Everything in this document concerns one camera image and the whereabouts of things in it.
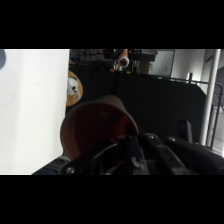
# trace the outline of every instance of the white cylinder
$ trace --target white cylinder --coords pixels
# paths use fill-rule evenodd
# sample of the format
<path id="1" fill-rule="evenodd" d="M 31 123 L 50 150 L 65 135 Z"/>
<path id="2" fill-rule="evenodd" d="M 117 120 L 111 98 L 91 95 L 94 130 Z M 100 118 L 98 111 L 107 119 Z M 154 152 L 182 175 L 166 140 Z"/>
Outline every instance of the white cylinder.
<path id="1" fill-rule="evenodd" d="M 213 95 L 214 95 L 220 53 L 221 53 L 221 49 L 216 49 L 214 57 L 213 57 L 213 61 L 212 61 L 212 67 L 211 67 L 209 84 L 208 84 L 208 92 L 207 92 L 207 97 L 206 97 L 206 101 L 205 101 L 205 109 L 204 109 L 204 115 L 203 115 L 203 120 L 202 120 L 200 141 L 199 141 L 199 143 L 201 145 L 206 145 L 209 117 L 210 117 L 211 105 L 212 105 L 212 100 L 213 100 Z"/>

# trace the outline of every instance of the black machine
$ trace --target black machine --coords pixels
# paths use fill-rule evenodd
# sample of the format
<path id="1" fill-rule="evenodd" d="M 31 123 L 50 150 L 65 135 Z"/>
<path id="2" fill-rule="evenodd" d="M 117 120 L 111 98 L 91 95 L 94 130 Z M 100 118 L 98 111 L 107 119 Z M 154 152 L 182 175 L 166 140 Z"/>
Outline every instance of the black machine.
<path id="1" fill-rule="evenodd" d="M 124 49 L 105 49 L 103 51 L 98 49 L 83 49 L 80 54 L 75 53 L 72 55 L 71 61 L 75 62 L 76 66 L 111 69 L 123 51 Z M 134 61 L 154 62 L 157 54 L 158 49 L 128 49 L 127 57 L 131 62 L 130 64 Z"/>
<path id="2" fill-rule="evenodd" d="M 145 134 L 110 140 L 66 164 L 61 175 L 224 175 L 224 159 L 190 143 L 191 127 L 179 122 L 179 136 L 160 140 Z"/>

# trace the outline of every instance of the metal rod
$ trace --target metal rod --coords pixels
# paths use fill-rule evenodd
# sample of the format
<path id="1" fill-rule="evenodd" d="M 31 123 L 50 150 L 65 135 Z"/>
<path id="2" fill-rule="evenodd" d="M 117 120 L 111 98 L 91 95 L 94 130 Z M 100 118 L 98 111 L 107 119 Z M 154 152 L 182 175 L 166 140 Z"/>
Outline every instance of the metal rod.
<path id="1" fill-rule="evenodd" d="M 215 93 L 215 96 L 217 97 L 217 99 L 219 100 L 219 96 L 218 96 L 218 94 L 217 93 Z M 222 105 L 222 103 L 221 103 L 221 108 L 222 108 L 222 111 L 224 112 L 224 106 Z"/>
<path id="2" fill-rule="evenodd" d="M 193 73 L 190 73 L 190 75 L 189 75 L 189 84 L 191 84 L 191 82 L 192 82 L 192 78 L 193 78 Z"/>
<path id="3" fill-rule="evenodd" d="M 212 141 L 211 141 L 211 148 L 213 148 L 213 145 L 214 145 L 215 133 L 216 133 L 217 123 L 218 123 L 218 119 L 219 119 L 219 111 L 220 111 L 220 108 L 221 108 L 222 95 L 223 95 L 223 87 L 222 87 L 222 85 L 219 84 L 219 83 L 216 83 L 216 85 L 220 87 L 220 94 L 219 94 L 218 109 L 217 109 L 216 116 L 215 116 L 215 125 L 214 125 L 214 128 L 213 128 L 213 135 L 212 135 Z"/>
<path id="4" fill-rule="evenodd" d="M 215 107 L 212 107 L 210 121 L 209 121 L 209 127 L 208 127 L 207 142 L 206 142 L 206 145 L 210 146 L 210 147 L 211 147 L 211 142 L 212 142 L 212 130 L 214 127 L 214 117 L 215 117 Z"/>
<path id="5" fill-rule="evenodd" d="M 204 109 L 204 115 L 203 115 L 203 120 L 202 120 L 200 141 L 199 141 L 199 143 L 201 145 L 206 145 L 209 117 L 210 117 L 210 112 L 211 112 L 212 100 L 213 100 L 213 96 L 214 96 L 214 88 L 215 88 L 215 81 L 216 81 L 216 75 L 217 75 L 217 70 L 218 70 L 220 53 L 221 53 L 221 49 L 216 49 L 215 55 L 214 55 L 214 58 L 212 61 L 212 67 L 211 67 L 209 84 L 208 84 L 208 93 L 207 93 L 207 97 L 205 100 L 205 109 Z"/>

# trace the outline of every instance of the black plastic part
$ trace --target black plastic part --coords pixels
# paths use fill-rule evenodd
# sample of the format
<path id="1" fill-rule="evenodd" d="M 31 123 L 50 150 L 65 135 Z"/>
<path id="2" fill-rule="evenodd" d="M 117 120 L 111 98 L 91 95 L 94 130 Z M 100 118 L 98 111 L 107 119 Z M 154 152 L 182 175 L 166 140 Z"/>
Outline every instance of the black plastic part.
<path id="1" fill-rule="evenodd" d="M 93 150 L 81 155 L 77 159 L 66 164 L 60 170 L 60 175 L 101 175 L 110 167 L 118 164 L 121 143 L 105 142 Z M 74 173 L 68 173 L 68 168 L 74 169 Z"/>
<path id="2" fill-rule="evenodd" d="M 167 138 L 166 144 L 183 164 L 199 175 L 224 175 L 224 159 L 206 147 L 179 138 Z"/>
<path id="3" fill-rule="evenodd" d="M 129 136 L 126 140 L 126 159 L 129 165 L 129 175 L 149 175 L 145 162 L 145 157 L 141 147 L 139 146 L 137 136 Z"/>
<path id="4" fill-rule="evenodd" d="M 158 155 L 158 160 L 162 161 L 166 170 L 171 175 L 191 175 L 191 172 L 184 166 L 181 160 L 173 153 L 173 151 L 164 145 L 158 138 L 149 135 L 148 141 Z"/>

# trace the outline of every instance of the white wall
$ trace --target white wall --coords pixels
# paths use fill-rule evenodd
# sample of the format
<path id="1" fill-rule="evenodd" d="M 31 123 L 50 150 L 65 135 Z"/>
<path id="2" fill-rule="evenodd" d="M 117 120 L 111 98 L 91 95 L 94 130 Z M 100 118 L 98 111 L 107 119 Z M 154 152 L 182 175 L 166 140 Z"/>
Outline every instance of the white wall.
<path id="1" fill-rule="evenodd" d="M 5 49 L 0 175 L 29 175 L 63 153 L 69 49 Z"/>
<path id="2" fill-rule="evenodd" d="M 172 69 L 174 51 L 159 51 L 153 64 L 152 75 L 169 76 Z"/>
<path id="3" fill-rule="evenodd" d="M 204 56 L 204 49 L 176 49 L 171 77 L 187 79 L 193 73 L 193 80 L 200 81 Z"/>
<path id="4" fill-rule="evenodd" d="M 208 82 L 209 81 L 209 75 L 211 71 L 211 65 L 212 65 L 212 56 L 214 55 L 214 49 L 206 49 L 205 52 L 205 60 L 204 65 L 202 69 L 202 76 L 201 81 Z M 219 59 L 219 68 L 222 68 L 224 66 L 224 51 L 221 52 L 220 59 Z M 207 85 L 201 85 L 201 89 L 204 91 L 204 93 L 207 93 Z"/>

